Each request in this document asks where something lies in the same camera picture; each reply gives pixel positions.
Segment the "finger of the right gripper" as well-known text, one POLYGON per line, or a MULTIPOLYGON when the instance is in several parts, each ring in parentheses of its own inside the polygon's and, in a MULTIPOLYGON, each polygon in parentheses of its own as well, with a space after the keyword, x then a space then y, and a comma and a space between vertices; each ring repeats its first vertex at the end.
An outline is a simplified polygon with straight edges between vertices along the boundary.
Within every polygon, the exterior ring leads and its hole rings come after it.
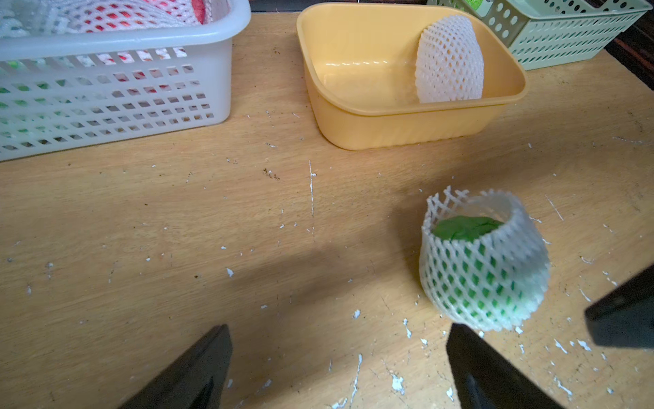
POLYGON ((584 318, 599 346, 653 349, 653 266, 593 303, 584 318))

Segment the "green plastic mesh basket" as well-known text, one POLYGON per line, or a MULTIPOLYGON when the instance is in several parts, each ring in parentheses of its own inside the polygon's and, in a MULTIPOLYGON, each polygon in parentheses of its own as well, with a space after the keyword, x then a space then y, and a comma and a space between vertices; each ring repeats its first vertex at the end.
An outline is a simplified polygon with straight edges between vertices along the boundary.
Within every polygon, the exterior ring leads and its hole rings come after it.
POLYGON ((589 60, 653 9, 638 0, 497 0, 480 15, 466 1, 427 4, 481 20, 527 71, 589 60))

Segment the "green apple netted front middle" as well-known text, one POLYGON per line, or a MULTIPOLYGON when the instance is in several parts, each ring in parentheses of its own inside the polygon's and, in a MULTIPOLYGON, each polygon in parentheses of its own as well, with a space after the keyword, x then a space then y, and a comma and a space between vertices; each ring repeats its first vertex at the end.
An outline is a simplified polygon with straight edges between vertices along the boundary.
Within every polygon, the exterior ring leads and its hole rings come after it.
POLYGON ((50 1, 1 0, 1 38, 65 34, 69 20, 50 1))

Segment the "white foam net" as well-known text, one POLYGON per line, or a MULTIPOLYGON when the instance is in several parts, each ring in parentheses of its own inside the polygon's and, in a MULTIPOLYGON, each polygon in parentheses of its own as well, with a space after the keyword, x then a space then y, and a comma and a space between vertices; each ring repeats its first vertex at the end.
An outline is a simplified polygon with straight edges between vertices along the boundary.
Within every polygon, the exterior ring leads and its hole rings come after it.
POLYGON ((480 99, 485 63, 468 17, 450 15, 423 30, 417 48, 416 89, 419 102, 480 99))
POLYGON ((427 199, 419 276, 427 297, 456 323, 484 332, 513 329, 538 310, 551 263, 545 241, 520 200, 504 191, 472 195, 447 187, 427 199), (441 240, 435 223, 487 216, 500 228, 473 242, 441 240))

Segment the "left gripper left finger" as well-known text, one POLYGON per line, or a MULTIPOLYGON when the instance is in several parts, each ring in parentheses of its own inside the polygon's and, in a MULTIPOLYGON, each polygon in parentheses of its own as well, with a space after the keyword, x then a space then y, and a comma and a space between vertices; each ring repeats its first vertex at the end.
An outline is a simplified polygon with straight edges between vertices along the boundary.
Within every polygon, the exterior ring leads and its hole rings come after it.
POLYGON ((218 408, 232 352, 228 326, 217 325, 122 407, 218 408))

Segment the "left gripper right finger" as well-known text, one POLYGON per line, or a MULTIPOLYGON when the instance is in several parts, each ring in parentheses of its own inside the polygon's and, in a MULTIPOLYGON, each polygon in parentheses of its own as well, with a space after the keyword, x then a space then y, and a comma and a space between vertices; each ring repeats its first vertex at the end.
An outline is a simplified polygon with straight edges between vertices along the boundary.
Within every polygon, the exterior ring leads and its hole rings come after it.
POLYGON ((454 324, 446 352, 462 408, 560 408, 467 325, 454 324))

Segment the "white plastic mesh basket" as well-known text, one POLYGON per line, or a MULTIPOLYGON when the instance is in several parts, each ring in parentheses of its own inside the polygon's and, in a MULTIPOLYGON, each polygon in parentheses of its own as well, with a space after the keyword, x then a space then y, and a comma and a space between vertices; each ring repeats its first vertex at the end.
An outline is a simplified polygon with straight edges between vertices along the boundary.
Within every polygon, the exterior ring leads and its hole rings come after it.
POLYGON ((220 124, 246 1, 205 1, 204 24, 1 38, 1 158, 220 124))

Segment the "green apple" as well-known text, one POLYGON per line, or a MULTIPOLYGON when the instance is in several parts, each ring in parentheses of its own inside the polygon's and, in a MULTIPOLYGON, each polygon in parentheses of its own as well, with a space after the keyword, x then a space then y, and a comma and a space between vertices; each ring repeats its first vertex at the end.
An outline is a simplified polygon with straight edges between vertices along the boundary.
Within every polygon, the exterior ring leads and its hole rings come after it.
POLYGON ((473 242, 502 225, 503 222, 487 216, 455 216, 435 223, 431 233, 441 240, 473 242))
POLYGON ((486 15, 492 7, 493 0, 466 0, 466 3, 478 14, 486 15))

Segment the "red apple netted front right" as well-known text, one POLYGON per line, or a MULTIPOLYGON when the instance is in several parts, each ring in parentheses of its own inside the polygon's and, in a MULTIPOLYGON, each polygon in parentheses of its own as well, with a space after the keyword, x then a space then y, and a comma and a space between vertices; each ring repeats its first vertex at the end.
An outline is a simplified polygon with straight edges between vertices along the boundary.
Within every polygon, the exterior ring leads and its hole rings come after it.
POLYGON ((117 32, 204 24, 205 1, 87 1, 66 10, 77 32, 117 32))

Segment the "yellow plastic tub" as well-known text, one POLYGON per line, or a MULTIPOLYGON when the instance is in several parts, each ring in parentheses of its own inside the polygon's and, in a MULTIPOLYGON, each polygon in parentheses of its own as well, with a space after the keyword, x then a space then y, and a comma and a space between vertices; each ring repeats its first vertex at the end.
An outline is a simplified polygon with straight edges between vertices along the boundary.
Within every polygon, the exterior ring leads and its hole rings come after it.
POLYGON ((320 132, 347 150, 471 136, 522 99, 526 72, 492 30, 471 23, 484 57, 480 99, 422 104, 415 87, 418 42, 430 24, 460 10, 388 3, 320 3, 296 30, 320 132))

